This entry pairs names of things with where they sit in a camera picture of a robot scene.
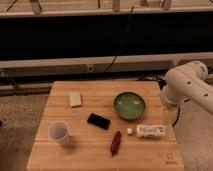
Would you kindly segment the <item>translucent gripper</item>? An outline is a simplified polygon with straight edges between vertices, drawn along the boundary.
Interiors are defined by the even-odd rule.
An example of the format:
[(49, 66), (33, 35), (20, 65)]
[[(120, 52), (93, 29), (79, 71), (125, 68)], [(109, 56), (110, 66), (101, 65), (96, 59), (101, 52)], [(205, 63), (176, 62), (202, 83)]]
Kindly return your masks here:
[(166, 101), (162, 101), (162, 104), (163, 104), (163, 122), (165, 125), (172, 125), (177, 118), (178, 105), (171, 104)]

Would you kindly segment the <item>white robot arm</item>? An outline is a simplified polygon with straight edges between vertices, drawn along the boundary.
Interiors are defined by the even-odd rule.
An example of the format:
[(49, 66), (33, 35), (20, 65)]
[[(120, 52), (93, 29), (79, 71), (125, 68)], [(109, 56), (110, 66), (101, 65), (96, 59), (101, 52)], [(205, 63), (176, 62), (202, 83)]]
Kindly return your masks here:
[(207, 77), (207, 66), (200, 61), (176, 66), (165, 74), (166, 85), (160, 95), (165, 125), (174, 123), (178, 108), (185, 98), (213, 115), (213, 86), (205, 82)]

